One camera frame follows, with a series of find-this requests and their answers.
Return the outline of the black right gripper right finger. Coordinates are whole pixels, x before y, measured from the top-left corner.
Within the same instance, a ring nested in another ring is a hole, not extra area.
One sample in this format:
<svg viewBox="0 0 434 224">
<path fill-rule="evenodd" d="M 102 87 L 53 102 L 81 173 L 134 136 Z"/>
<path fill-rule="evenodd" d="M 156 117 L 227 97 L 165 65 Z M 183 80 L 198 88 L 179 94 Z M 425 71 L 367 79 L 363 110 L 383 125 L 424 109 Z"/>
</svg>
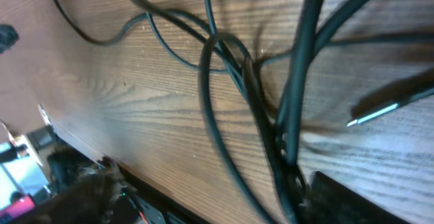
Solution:
<svg viewBox="0 0 434 224">
<path fill-rule="evenodd" d="M 313 174 L 304 207 L 306 223 L 407 224 L 320 171 Z"/>
</svg>

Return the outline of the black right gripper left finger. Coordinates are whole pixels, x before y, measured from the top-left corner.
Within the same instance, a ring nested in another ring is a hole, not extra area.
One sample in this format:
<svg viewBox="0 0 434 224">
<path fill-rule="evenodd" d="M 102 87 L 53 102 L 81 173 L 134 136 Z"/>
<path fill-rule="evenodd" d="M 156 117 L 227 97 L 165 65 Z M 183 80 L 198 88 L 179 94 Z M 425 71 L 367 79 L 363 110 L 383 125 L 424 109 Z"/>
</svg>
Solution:
<svg viewBox="0 0 434 224">
<path fill-rule="evenodd" d="M 56 197 L 13 220 L 14 224 L 109 223 L 124 188 L 120 172 L 89 174 Z"/>
</svg>

